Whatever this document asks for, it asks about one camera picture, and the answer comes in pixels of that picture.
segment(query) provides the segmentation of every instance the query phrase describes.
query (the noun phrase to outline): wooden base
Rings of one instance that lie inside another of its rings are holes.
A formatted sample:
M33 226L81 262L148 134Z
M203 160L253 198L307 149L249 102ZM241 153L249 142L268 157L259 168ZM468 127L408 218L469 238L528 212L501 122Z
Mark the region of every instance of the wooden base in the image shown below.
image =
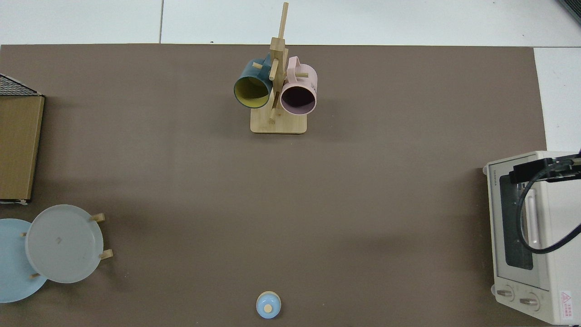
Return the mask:
M265 106L250 110L250 130L259 134L303 134L306 132L307 115L290 114L279 105L272 109L274 98L274 94L271 93Z

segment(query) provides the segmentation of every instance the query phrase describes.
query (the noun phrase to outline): oven handle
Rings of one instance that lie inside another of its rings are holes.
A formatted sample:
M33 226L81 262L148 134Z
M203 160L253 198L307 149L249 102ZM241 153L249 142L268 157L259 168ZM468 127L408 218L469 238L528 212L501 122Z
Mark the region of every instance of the oven handle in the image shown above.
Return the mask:
M536 191L530 189L525 197L526 230L528 243L533 248L540 248L539 220L537 218Z

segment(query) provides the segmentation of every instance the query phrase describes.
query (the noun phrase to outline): pink mug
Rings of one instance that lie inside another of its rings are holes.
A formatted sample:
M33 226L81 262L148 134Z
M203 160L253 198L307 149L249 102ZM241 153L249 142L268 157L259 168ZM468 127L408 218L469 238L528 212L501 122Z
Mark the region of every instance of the pink mug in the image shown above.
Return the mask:
M317 106L317 72L297 56L289 58L281 106L293 115L306 115Z

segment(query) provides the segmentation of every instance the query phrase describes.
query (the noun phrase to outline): black cable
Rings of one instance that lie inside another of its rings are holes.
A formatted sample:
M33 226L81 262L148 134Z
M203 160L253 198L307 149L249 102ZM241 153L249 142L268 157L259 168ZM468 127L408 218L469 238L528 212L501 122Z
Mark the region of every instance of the black cable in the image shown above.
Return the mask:
M526 194L529 192L530 188L533 186L533 184L536 181L538 181L539 179L545 177L545 175L548 174L550 171L552 171L552 170L559 170L559 169L562 169L562 168L565 168L565 167L571 166L571 165L573 165L573 160L567 159L567 160L559 161L559 162L557 162L555 164L553 163L551 165L546 166L541 171L539 171L538 173L536 173L536 175L534 175L533 178L531 178L531 180L525 186L525 188L522 190L522 193L521 193L521 195L518 198L518 202L517 202L517 219L516 219L517 220L517 234L518 234L518 238L521 241L522 246L524 246L527 250L529 250L532 253L545 254L545 253L553 252L556 249L562 247L563 245L569 243L569 241L571 241L572 239L575 238L575 236L577 236L577 235L579 235L579 233L581 233L581 223L580 223L579 225L577 225L577 227L575 227L574 230L572 230L569 234L567 234L561 240L559 240L558 242L556 242L552 246L549 246L549 247L546 247L546 248L533 248L533 247L531 247L526 242L524 236L522 235L522 217L521 217L521 211L522 211L522 206L523 206L523 204L525 202Z

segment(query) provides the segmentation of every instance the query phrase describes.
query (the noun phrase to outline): white plate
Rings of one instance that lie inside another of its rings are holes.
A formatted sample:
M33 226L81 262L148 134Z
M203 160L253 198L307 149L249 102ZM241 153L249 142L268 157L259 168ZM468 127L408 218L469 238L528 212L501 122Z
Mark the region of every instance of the white plate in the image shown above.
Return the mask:
M103 234L81 208L60 204L42 211L26 236L26 255L33 268L59 283L88 277L99 265Z
M30 223L20 219L0 219L0 303L29 297L44 285L43 276L30 279L36 273L28 263L20 233L28 231Z

